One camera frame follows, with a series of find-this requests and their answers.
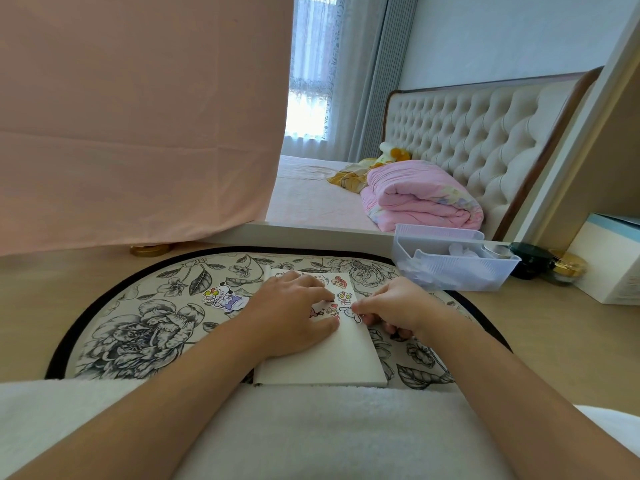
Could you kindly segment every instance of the bed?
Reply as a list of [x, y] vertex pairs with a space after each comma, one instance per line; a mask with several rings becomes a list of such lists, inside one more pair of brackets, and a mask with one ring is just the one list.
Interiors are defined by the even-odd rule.
[[[381, 140], [466, 186], [501, 240], [600, 71], [394, 91]], [[267, 222], [380, 232], [359, 195], [326, 181], [345, 165], [281, 156]]]

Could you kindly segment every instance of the open notebook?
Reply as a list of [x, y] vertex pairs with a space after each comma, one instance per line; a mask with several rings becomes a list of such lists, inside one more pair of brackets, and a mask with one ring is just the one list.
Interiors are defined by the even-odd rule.
[[[286, 270], [270, 268], [270, 276]], [[387, 379], [369, 331], [351, 311], [356, 295], [347, 273], [309, 273], [324, 282], [335, 294], [335, 302], [317, 303], [310, 319], [339, 316], [340, 327], [331, 337], [295, 355], [270, 358], [255, 368], [254, 383], [354, 385], [386, 387]]]

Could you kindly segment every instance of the folded comforter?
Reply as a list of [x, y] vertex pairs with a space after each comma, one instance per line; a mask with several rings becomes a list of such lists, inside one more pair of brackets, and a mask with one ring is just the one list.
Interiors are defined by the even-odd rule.
[[367, 174], [360, 195], [365, 212], [380, 230], [397, 224], [480, 229], [480, 204], [455, 178], [421, 160], [396, 162]]

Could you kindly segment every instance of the window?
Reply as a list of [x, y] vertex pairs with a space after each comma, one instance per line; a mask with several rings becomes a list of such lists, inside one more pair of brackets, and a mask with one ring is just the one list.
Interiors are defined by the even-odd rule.
[[295, 0], [285, 135], [327, 139], [344, 0]]

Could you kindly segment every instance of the gray curtain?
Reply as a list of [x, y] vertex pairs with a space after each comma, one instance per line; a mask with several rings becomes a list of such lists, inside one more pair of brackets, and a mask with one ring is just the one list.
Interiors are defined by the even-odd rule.
[[397, 89], [409, 43], [413, 15], [418, 0], [387, 0], [387, 9], [379, 33], [378, 52], [365, 85], [348, 161], [377, 158], [382, 143], [385, 104]]

